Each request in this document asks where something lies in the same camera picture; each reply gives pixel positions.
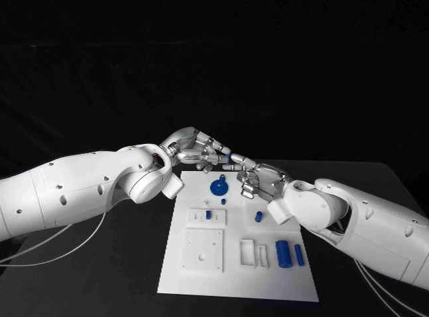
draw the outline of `small blue part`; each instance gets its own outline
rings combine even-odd
[[[254,221],[258,223],[261,221],[263,212],[257,211],[254,216]]]
[[[225,183],[225,176],[221,174],[220,179],[211,183],[211,193],[215,196],[221,196],[228,191],[228,185]]]
[[[290,249],[287,248],[287,242],[284,240],[276,241],[276,251],[279,267],[283,269],[292,267]]]
[[[302,252],[300,252],[299,244],[294,244],[294,253],[296,253],[297,265],[303,266],[303,258],[302,258]]]

